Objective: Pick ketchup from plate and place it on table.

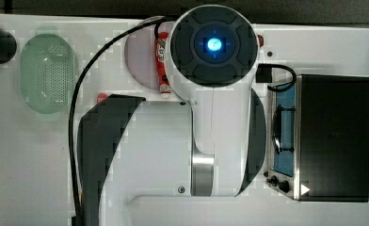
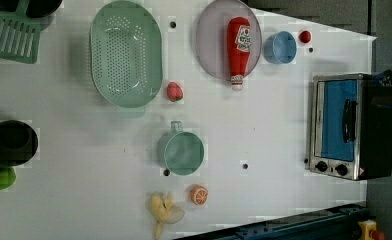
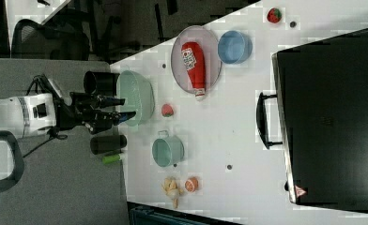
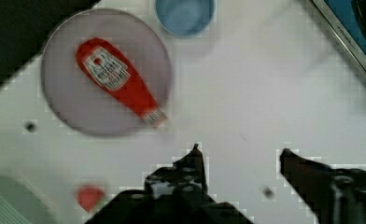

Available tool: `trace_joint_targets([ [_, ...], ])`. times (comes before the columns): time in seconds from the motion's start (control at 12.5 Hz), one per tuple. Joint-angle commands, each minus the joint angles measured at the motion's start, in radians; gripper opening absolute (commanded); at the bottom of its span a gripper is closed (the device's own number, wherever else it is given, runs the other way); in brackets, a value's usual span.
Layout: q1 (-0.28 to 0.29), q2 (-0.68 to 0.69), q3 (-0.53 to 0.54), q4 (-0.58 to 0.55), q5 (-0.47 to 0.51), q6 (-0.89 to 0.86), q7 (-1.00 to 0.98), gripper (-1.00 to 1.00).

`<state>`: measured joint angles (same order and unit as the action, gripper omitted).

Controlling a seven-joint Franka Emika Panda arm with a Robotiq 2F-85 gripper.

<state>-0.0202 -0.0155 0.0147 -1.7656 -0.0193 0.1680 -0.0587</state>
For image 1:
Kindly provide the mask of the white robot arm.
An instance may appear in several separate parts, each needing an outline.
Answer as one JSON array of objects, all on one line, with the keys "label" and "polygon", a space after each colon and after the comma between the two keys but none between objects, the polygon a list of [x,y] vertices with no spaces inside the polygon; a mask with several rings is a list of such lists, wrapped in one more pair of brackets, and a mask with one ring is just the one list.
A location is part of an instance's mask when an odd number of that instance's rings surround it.
[{"label": "white robot arm", "polygon": [[236,197],[265,160],[263,105],[252,88],[260,44],[234,9],[192,8],[163,54],[169,99],[111,94],[81,119],[84,226],[132,226],[140,197]]}]

